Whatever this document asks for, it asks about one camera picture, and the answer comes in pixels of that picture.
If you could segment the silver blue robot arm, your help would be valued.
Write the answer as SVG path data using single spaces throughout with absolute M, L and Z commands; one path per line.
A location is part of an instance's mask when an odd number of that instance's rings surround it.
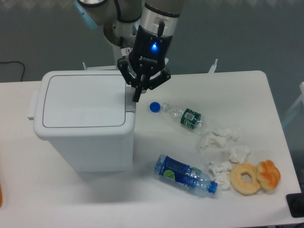
M 133 101 L 171 78 L 166 55 L 183 0 L 76 0 L 90 28 L 103 27 L 117 68 L 134 88 Z

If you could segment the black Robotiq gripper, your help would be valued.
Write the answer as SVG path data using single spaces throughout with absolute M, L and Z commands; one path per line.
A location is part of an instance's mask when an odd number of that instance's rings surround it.
M 139 102 L 141 94 L 146 93 L 148 89 L 154 90 L 171 79 L 170 71 L 164 67 L 172 36 L 166 36 L 164 29 L 164 25 L 158 25 L 156 32 L 153 33 L 139 26 L 133 49 L 129 54 L 129 62 L 136 74 L 135 77 L 129 70 L 126 58 L 117 61 L 117 67 L 125 82 L 135 89 L 134 102 Z M 151 76 L 159 71 L 160 74 L 151 79 Z

